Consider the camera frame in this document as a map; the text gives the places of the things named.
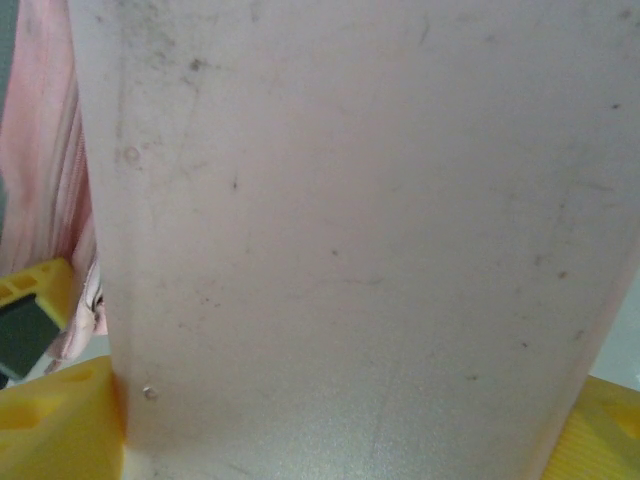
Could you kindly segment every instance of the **white plastic panel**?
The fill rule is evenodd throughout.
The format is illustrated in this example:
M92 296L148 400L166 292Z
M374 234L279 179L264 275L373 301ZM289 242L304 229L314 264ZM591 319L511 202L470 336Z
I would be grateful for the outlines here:
M640 10L71 6L128 476L537 478L637 265Z

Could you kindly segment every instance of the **small screw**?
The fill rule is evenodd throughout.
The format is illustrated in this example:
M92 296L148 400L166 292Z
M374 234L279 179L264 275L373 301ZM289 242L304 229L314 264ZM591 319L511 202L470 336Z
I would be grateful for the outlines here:
M156 389L153 387L144 387L142 389L142 394L144 395L144 398L146 398L147 400L158 399L158 392L156 392Z

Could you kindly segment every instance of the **scratch mark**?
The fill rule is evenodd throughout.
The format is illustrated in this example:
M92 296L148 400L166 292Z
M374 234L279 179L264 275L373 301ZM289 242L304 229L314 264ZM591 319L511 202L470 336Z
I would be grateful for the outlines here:
M384 395L382 397L382 402L380 405L380 410L376 414L376 426L373 429L373 435L371 436L371 450L369 452L369 458L372 459L376 454L376 447L378 446L378 442L380 441L380 433L382 431L382 422L384 421L384 412L387 409L387 405L389 404L389 400L391 399L391 393L393 392L393 387L398 374L400 373L401 361L398 358L393 365L393 370L391 371L391 375L389 376L389 381L387 382L387 388L385 389Z
M197 68L200 68L203 65L206 65L206 63L202 62L201 60L198 59L194 59L193 62L198 62ZM194 90L195 90L195 96L193 97L193 103L191 104L191 110L189 111L189 117L187 119L187 125L184 129L184 133L182 135L182 142L180 143L180 148L178 149L178 155L176 158L176 165L178 170L180 171L180 173L183 174L183 176L191 181L191 174L189 173L189 171L185 168L184 165L182 165L182 155L184 154L184 147L187 143L187 140L189 139L189 133L191 130L191 125L193 125L193 119L196 113L196 107L198 106L198 100L200 99L200 87L202 85L202 82L204 81L204 76L202 76L202 78L200 78L200 81L198 82L198 85L195 86Z
M203 168L207 167L209 165L209 162L207 161L202 161L202 162L198 162L195 163L193 165L191 165L190 170L192 173L197 172L198 170L202 170Z
M576 185L578 185L579 187L591 188L599 192L613 192L613 188L596 182L576 182Z
M422 29L422 35L420 35L420 42L418 45L422 45L424 41L427 39L427 35L429 35L429 30L431 30L431 24L429 23L429 15L424 14L424 28Z
M242 475L244 475L244 476L246 476L248 478L251 478L251 476L252 476L251 472L249 472L248 470L245 470L242 467L239 467L238 465L236 465L234 463L229 462L229 463L225 463L225 465L227 467L229 467L231 470L234 470L234 471L236 471L238 473L241 473Z
M476 23L483 17L483 12L460 12L456 16L456 21L461 23Z
M358 280L353 278L345 278L344 280L342 280L342 283L348 283L351 285L364 285L367 287L375 287L376 285L380 285L382 282L384 282L383 277L375 277L371 280Z

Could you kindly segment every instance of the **pink fabric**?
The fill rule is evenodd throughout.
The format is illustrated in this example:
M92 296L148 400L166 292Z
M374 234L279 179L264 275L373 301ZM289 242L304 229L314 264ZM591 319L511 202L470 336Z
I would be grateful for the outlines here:
M7 192L0 274L62 256L80 289L95 260L95 234L66 0L20 2L0 174ZM57 342L67 352L52 354L65 358L78 350L73 343L67 336Z

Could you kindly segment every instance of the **yellow plastic object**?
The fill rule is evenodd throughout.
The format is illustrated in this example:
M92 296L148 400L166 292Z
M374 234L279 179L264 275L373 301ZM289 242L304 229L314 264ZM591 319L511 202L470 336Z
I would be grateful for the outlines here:
M122 461L108 356L0 391L0 479L119 480Z
M64 258L56 258L0 278L0 308L29 295L61 330L71 314L73 270Z
M589 377L542 479L640 479L640 392Z

